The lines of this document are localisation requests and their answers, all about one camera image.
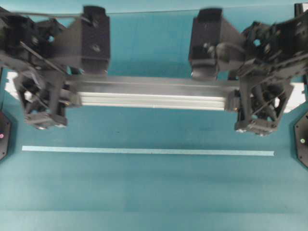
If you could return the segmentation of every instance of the blue tabletop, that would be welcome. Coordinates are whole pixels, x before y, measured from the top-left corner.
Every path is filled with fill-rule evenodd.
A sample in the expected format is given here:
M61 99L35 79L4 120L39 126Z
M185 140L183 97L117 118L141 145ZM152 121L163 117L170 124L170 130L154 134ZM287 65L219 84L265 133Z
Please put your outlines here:
M51 6L51 1L34 2L12 0L2 5L19 11L79 12L83 3L70 1L70 8L64 2L62 8ZM193 7L200 6L194 2ZM135 11L149 11L152 4L133 3ZM166 10L174 10L176 3L166 3ZM224 16L240 31L254 20L271 24L294 16L290 1L258 3L227 7ZM106 5L109 12L117 12L116 2ZM153 9L164 10L158 5ZM183 8L179 3L177 10ZM196 10L109 14L109 74L188 78L190 34L197 14ZM308 169L296 158L293 132L294 123L308 109L306 103L285 114L278 131L267 137L234 132L236 114L227 112L94 106L67 109L67 128L41 131L23 122L19 102L4 92L4 81L2 110L13 129L9 154L0 162L1 231L308 230ZM274 155L29 152L22 151L25 145L274 151Z

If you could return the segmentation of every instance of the black plastic part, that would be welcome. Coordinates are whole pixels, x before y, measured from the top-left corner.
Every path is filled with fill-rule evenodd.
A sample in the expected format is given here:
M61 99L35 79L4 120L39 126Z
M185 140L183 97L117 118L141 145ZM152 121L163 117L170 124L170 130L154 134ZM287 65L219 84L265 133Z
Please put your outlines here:
M308 113L294 126L297 158L308 167Z
M75 20L54 37L51 60L88 74L105 75L110 60L110 19L102 7L85 6Z
M24 109L26 123L39 129L67 125L65 105L61 102L63 101L61 98L63 97L62 92L64 92L64 79L65 74L55 70L19 73L19 76L13 81ZM33 100L26 99L26 91L35 96Z
M11 131L11 122L0 112L0 160L3 159L8 152L8 143Z
M189 62L193 79L215 80L219 71L243 64L244 55L237 48L244 45L245 38L224 19L222 9L200 10L192 25Z
M289 80L280 84L261 84L263 79L263 76L240 78L242 107L234 126L236 131L250 131L258 135L268 135L277 131L293 86ZM276 99L279 99L278 105L275 105Z
M294 4L294 16L297 17L304 12L303 4L296 3Z

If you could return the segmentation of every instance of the metal plate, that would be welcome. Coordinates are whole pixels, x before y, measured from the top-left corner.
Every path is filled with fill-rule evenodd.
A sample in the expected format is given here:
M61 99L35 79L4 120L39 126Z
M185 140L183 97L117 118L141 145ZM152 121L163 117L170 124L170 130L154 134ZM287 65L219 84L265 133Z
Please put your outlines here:
M308 113L294 126L297 158L308 167Z
M10 131L11 122L3 114L3 112L0 112L0 160L3 159L7 154Z

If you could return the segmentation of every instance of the bolt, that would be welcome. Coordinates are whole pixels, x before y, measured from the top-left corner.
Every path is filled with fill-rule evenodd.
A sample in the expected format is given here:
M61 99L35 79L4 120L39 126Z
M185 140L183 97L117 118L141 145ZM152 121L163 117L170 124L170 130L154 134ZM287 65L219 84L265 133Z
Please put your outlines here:
M253 128L255 124L256 124L255 120L250 120L250 124L248 124L248 127Z
M208 53L214 53L215 52L215 47L214 46L210 46L207 50Z
M100 46L97 45L97 44L93 44L93 45L92 45L92 49L93 49L95 52L100 52L100 51L101 51Z
M66 126L65 125L63 125L63 124L57 124L57 125L55 125L57 128L65 128Z
M243 130L243 129L237 129L236 131L239 132L239 133L244 133L244 132L246 132L246 130Z
M93 20L92 24L95 28L98 28L98 21L97 20Z
M36 37L32 36L32 42L33 42L35 45L37 45L38 42L39 42L39 40L38 40Z
M266 45L264 48L264 53L267 54L270 51L270 44Z

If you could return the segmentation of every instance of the metal bar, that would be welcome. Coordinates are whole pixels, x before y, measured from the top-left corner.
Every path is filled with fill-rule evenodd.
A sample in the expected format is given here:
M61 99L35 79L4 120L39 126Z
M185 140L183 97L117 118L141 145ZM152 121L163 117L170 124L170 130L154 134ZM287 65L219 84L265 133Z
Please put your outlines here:
M15 72L8 73L5 89L18 98L13 84L15 76ZM224 110L228 94L239 88L238 81L199 82L160 77L80 75L69 76L67 83L75 86L83 105L195 110ZM295 83L294 86L285 112L306 100L304 84Z
M22 151L61 152L61 153L102 153L102 154L171 154L171 155L246 155L274 156L274 151L249 150L207 150L207 149L140 149L140 148L83 148L83 147L47 147L27 146Z

